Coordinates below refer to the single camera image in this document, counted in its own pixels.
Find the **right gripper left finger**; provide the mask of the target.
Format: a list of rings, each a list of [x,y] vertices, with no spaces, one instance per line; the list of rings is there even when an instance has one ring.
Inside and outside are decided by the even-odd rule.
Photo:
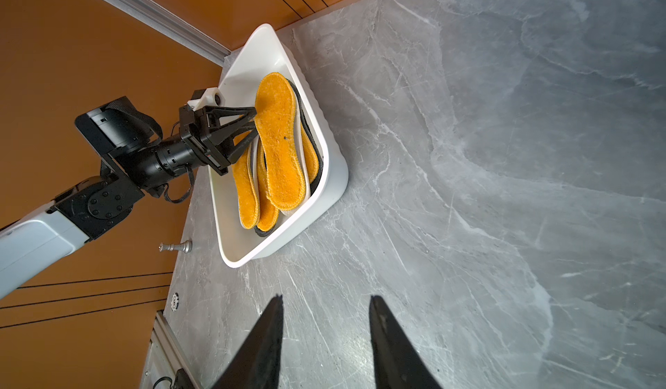
[[[212,388],[278,388],[283,332],[284,302],[276,295]]]

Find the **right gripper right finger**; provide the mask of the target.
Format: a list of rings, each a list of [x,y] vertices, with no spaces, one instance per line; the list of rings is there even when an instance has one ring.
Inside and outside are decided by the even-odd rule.
[[[441,388],[379,295],[369,303],[376,388]]]

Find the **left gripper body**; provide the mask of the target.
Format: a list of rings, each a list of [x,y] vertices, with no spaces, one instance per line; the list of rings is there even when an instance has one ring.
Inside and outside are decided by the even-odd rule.
[[[228,173],[232,164],[232,139],[230,130],[224,129],[229,123],[221,123],[222,118],[232,114],[225,107],[204,106],[194,111],[189,105],[179,110],[180,137],[193,151],[202,165],[207,165],[218,175]]]

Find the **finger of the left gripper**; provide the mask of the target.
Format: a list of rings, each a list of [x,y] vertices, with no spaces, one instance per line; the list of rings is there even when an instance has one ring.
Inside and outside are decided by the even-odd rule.
[[[257,110],[253,107],[205,106],[203,117],[206,122],[204,138],[209,142],[225,142],[227,139],[256,129],[254,118]]]
[[[229,167],[243,156],[257,137],[258,131],[255,127],[242,127],[234,132],[230,132],[223,140],[216,145],[220,157],[217,160],[220,168]]]

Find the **yellow insole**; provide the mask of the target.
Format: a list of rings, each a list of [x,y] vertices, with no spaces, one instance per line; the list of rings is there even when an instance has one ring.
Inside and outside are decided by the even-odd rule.
[[[258,142],[256,175],[258,178],[259,219],[255,232],[260,237],[266,237],[275,229],[280,212],[268,196],[267,164],[261,142]]]
[[[251,138],[250,132],[246,132],[235,137],[234,144],[240,145],[244,140],[249,140],[247,149],[232,166],[232,175],[238,195],[240,223],[244,229],[253,229],[260,215],[258,179],[255,174],[258,141],[255,137]]]
[[[305,154],[305,163],[308,172],[308,179],[310,183],[310,190],[317,189],[319,184],[322,168],[321,158],[315,146],[312,134],[310,133],[307,123],[301,123],[301,132],[303,137],[303,148]]]
[[[296,98],[290,80],[281,73],[266,75],[258,86],[254,120],[265,150],[268,196],[278,210],[296,210],[305,196],[298,165],[294,120]]]

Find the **white plastic storage box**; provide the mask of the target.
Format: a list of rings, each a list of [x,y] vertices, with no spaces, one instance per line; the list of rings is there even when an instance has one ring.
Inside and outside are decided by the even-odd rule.
[[[254,103],[261,78],[277,71],[298,89],[305,120],[314,137],[322,162],[322,176],[314,194],[289,217],[277,222],[266,237],[243,229],[239,221],[237,191],[230,175],[209,171],[213,213],[220,255],[230,268],[240,268],[252,259],[280,250],[333,206],[346,190],[348,165],[328,125],[314,92],[291,51],[269,24],[259,26],[246,41],[238,57],[220,80],[219,89],[228,106]]]

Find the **white insole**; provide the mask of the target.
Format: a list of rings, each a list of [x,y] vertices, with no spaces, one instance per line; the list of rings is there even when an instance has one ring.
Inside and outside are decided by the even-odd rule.
[[[293,91],[295,98],[296,98],[296,115],[295,115],[295,120],[294,120],[294,137],[295,137],[295,147],[296,147],[296,152],[297,152],[297,157],[298,157],[298,165],[300,170],[302,170],[303,173],[303,180],[305,181],[305,196],[303,201],[300,203],[299,206],[304,204],[309,198],[310,198],[310,181],[309,181],[309,173],[307,170],[307,164],[305,161],[305,149],[304,149],[304,139],[307,138],[307,135],[304,135],[302,133],[302,113],[301,113],[301,99],[300,95],[298,94],[298,90],[296,85],[294,85],[292,82],[290,82],[291,90]]]

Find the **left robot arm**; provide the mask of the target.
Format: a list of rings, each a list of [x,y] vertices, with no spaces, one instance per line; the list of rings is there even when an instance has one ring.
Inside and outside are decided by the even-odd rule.
[[[258,135],[257,111],[220,100],[217,91],[197,91],[180,108],[172,137],[127,97],[78,116],[76,128],[100,157],[100,173],[1,230],[1,295],[109,232],[145,195],[175,203],[173,179],[192,181],[204,166],[227,174]]]

